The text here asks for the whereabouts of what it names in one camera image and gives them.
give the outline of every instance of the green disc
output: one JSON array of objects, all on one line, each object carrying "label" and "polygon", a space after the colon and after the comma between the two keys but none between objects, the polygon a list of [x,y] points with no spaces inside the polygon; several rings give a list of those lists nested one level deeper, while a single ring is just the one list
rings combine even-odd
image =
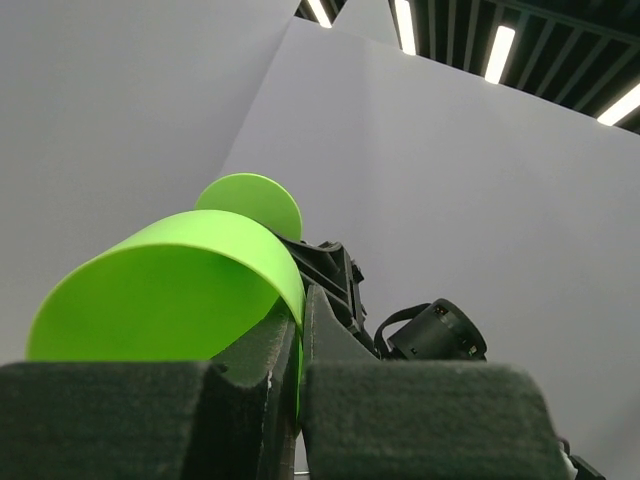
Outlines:
[{"label": "green disc", "polygon": [[302,238],[302,215],[293,197],[270,178],[236,173],[209,185],[197,210],[224,210],[249,217],[291,240]]},{"label": "green disc", "polygon": [[301,327],[300,273],[273,233],[228,211],[180,213],[63,279],[35,317],[27,358],[206,360],[264,318],[278,297]]}]

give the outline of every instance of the ceiling light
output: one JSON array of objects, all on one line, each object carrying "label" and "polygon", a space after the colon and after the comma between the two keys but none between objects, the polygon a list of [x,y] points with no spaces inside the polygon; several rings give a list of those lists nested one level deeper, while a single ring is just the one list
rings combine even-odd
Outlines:
[{"label": "ceiling light", "polygon": [[640,83],[598,117],[604,125],[614,125],[640,106]]},{"label": "ceiling light", "polygon": [[396,18],[400,30],[402,51],[408,55],[416,54],[416,41],[413,36],[413,21],[411,20],[411,5],[408,0],[396,0]]},{"label": "ceiling light", "polygon": [[489,57],[489,64],[487,65],[487,72],[484,74],[484,79],[487,82],[500,83],[500,77],[502,76],[504,65],[507,63],[507,57],[515,35],[516,31],[513,28],[502,25],[498,27],[496,39],[491,49],[491,56]]},{"label": "ceiling light", "polygon": [[327,17],[327,12],[324,11],[322,2],[320,0],[307,0],[307,3],[311,7],[311,10],[313,10],[313,14],[316,16],[318,23],[324,28],[331,28],[331,22],[329,21],[329,17]]}]

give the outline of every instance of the ceiling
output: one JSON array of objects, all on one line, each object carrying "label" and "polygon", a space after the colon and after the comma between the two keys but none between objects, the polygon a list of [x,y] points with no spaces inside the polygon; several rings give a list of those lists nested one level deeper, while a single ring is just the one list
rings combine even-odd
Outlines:
[{"label": "ceiling", "polygon": [[[348,0],[321,1],[333,22]],[[501,83],[585,115],[640,83],[640,0],[409,1],[418,55],[484,75],[506,25],[516,37]],[[315,21],[306,0],[296,16]],[[617,126],[640,134],[640,108]]]}]

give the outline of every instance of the black cable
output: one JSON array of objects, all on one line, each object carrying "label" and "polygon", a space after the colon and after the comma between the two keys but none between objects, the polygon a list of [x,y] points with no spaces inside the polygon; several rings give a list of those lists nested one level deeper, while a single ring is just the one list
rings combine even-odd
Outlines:
[{"label": "black cable", "polygon": [[382,322],[382,324],[378,327],[378,330],[376,330],[375,336],[373,337],[373,345],[375,346],[376,350],[380,352],[380,356],[382,358],[389,358],[389,356],[391,355],[391,352],[389,352],[389,347],[387,346],[387,342],[382,336],[382,331],[389,325],[393,325],[394,323],[403,322],[406,320],[411,320],[417,317],[430,305],[430,303],[422,303],[420,305],[416,305],[415,307],[405,308],[394,313],[384,322]]},{"label": "black cable", "polygon": [[569,445],[569,441],[564,437],[558,437],[558,441],[562,444],[564,453],[571,455],[571,445]]}]

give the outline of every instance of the white panel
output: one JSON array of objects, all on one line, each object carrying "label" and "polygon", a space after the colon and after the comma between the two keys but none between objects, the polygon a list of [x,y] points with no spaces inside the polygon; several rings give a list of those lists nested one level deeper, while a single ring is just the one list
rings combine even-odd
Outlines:
[{"label": "white panel", "polygon": [[0,2],[0,364],[65,274],[192,207],[297,5]]},{"label": "white panel", "polygon": [[296,21],[224,170],[272,176],[306,239],[346,245],[372,331],[453,300],[490,361],[532,373],[575,452],[635,478],[639,152],[629,132]]},{"label": "white panel", "polygon": [[389,0],[348,0],[333,27],[391,46],[398,46]]}]

